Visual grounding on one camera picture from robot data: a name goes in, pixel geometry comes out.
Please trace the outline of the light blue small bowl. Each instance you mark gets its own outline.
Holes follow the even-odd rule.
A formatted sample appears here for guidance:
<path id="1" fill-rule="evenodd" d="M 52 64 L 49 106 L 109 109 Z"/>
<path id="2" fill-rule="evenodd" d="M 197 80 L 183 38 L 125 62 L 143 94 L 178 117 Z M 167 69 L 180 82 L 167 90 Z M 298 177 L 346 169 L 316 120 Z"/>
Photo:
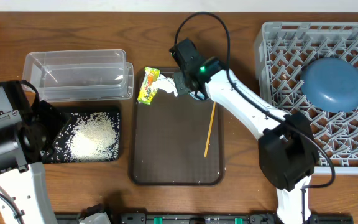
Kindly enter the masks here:
<path id="1" fill-rule="evenodd" d="M 189 93 L 189 95 L 190 95 L 192 98 L 194 98 L 194 99 L 196 99 L 196 100 L 200 100 L 200 101 L 204 101 L 204 100 L 208 100 L 208 99 L 209 99 L 208 96 L 202 94 L 202 92 L 200 92 L 200 91 L 192 91 L 192 92 Z"/>

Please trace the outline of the dark blue bowl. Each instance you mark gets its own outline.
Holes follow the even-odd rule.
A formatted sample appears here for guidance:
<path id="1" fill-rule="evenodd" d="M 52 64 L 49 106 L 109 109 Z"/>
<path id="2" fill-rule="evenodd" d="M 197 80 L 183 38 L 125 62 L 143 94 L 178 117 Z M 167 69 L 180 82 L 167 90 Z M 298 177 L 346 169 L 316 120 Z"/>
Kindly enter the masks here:
<path id="1" fill-rule="evenodd" d="M 301 90 L 315 107 L 338 113 L 358 107 L 358 69 L 338 58 L 322 58 L 306 66 Z"/>

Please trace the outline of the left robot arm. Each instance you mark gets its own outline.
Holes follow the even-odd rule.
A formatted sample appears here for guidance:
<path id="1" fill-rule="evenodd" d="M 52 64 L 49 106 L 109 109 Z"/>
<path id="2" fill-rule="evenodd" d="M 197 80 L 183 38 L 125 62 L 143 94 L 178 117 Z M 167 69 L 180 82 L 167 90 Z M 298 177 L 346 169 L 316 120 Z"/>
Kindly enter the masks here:
<path id="1" fill-rule="evenodd" d="M 0 214 L 5 223 L 56 223 L 44 162 L 69 116 L 38 96 L 26 80 L 0 82 Z"/>

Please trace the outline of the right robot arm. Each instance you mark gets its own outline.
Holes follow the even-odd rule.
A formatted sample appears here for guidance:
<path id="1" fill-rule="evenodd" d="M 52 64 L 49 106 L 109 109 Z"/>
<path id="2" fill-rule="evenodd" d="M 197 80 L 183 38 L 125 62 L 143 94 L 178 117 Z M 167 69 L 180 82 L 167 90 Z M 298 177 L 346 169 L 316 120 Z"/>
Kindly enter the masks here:
<path id="1" fill-rule="evenodd" d="M 311 215 L 306 186 L 319 159 L 306 116 L 268 104 L 215 57 L 174 56 L 174 60 L 180 68 L 174 76 L 180 94 L 201 93 L 223 106 L 258 141 L 260 170 L 277 190 L 279 219 L 305 223 Z"/>

